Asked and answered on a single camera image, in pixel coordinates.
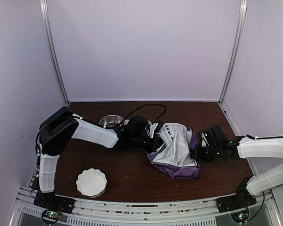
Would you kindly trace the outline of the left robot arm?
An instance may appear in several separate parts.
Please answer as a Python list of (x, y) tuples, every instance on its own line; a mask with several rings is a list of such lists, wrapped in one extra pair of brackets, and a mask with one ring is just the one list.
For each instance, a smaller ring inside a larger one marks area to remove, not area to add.
[(101, 126), (62, 107), (45, 120), (36, 135), (35, 151), (38, 156), (40, 201), (48, 209), (58, 205), (55, 190), (55, 174), (58, 159), (71, 139), (84, 140), (109, 149), (142, 149), (146, 153), (156, 151), (163, 140), (158, 134), (163, 122), (150, 122), (142, 116), (129, 114), (112, 126)]

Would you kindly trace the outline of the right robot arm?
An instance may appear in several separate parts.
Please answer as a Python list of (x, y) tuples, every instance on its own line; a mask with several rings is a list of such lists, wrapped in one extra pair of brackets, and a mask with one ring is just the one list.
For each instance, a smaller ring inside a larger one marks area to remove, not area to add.
[[(191, 138), (191, 157), (200, 162), (215, 159), (240, 160), (247, 158), (283, 159), (283, 135), (273, 137), (236, 136), (229, 140), (219, 125), (206, 128)], [(264, 173), (243, 180), (233, 195), (232, 203), (242, 208), (255, 195), (283, 185), (283, 163)]]

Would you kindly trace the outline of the purple puppy food bag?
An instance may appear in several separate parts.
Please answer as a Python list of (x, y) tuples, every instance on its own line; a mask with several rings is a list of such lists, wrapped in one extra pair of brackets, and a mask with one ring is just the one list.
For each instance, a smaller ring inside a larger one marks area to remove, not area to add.
[(151, 164), (171, 178), (198, 178), (198, 162), (191, 157), (198, 139), (195, 131), (180, 123), (165, 123), (157, 133), (163, 144), (147, 155)]

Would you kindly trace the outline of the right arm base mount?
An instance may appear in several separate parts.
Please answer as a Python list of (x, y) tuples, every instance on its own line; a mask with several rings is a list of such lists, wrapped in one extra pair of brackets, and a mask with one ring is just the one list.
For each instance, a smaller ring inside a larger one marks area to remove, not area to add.
[(243, 194), (234, 194), (216, 199), (219, 213), (247, 208), (248, 206), (256, 203), (257, 200), (254, 196)]

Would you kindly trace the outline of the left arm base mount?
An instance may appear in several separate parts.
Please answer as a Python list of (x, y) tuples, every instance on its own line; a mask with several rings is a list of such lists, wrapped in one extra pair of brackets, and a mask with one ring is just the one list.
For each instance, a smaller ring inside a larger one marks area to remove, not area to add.
[(34, 199), (33, 204), (45, 209), (54, 210), (56, 212), (71, 214), (74, 208), (75, 200), (66, 197), (53, 196), (53, 197), (37, 197)]

